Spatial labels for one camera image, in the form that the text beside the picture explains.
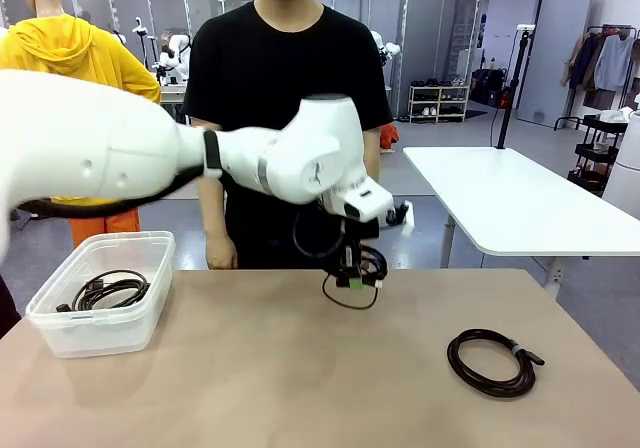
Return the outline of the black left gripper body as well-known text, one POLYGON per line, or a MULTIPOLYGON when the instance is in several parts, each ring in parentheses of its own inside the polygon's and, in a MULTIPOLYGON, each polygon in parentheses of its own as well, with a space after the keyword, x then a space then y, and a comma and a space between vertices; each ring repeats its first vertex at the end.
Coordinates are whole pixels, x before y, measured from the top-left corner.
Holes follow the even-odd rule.
POLYGON ((368 248, 366 241, 379 237, 379 221, 377 218, 369 222, 358 222, 350 219, 344 220, 343 242, 339 249, 339 261, 344 262, 350 268, 360 266, 364 262, 372 262, 380 265, 377 256, 368 248))

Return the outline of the person's right hand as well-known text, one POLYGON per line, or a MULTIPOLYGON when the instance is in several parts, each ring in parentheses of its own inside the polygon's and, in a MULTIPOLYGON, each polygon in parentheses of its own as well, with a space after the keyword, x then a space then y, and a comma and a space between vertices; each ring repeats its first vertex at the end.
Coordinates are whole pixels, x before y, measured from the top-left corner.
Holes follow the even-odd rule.
POLYGON ((238 267, 235 245, 226 234, 206 236, 206 262, 211 270, 233 270, 238 267))

